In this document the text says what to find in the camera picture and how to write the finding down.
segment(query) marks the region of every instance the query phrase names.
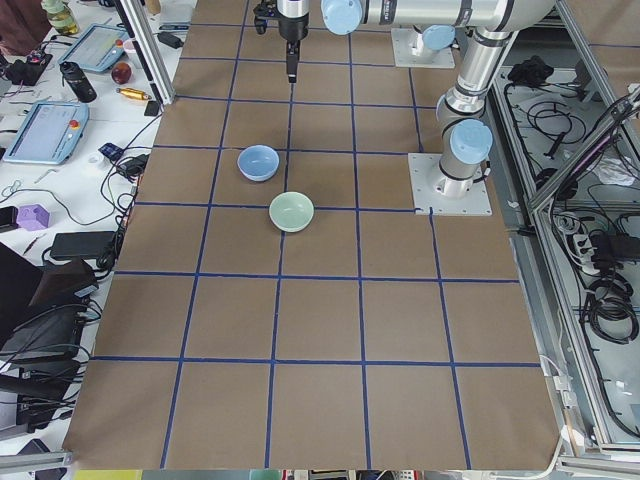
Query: plastic bottle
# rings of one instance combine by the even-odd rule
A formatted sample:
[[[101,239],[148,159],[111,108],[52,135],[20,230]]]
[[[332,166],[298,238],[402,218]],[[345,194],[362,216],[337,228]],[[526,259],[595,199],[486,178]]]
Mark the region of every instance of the plastic bottle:
[[[47,19],[60,35],[78,33],[78,22],[69,7],[62,0],[42,0],[42,8],[47,12]]]

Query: white mounting plate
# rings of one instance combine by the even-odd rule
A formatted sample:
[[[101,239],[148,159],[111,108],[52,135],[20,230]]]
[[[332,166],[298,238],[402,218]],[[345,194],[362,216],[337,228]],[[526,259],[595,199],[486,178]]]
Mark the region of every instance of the white mounting plate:
[[[392,28],[391,43],[393,44],[393,56],[396,59],[396,67],[414,68],[443,68],[456,67],[451,48],[445,48],[434,52],[425,48],[421,55],[411,52],[411,38],[415,31],[411,28]]]
[[[410,153],[409,173],[411,175],[411,190],[413,191],[413,205],[417,215],[429,215],[433,209],[434,215],[447,216],[485,216],[492,214],[491,203],[487,195],[484,182],[474,183],[464,198],[451,199],[433,190],[427,183],[427,173],[440,161],[440,154]]]

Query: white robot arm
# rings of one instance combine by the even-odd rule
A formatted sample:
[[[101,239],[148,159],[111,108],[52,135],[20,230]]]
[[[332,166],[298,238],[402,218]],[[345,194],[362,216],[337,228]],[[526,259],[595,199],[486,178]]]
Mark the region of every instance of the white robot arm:
[[[465,196],[477,165],[493,143],[489,129],[475,120],[519,30],[549,13],[554,0],[322,0],[327,28],[338,35],[361,24],[475,27],[456,84],[438,104],[445,151],[429,184],[450,198]]]

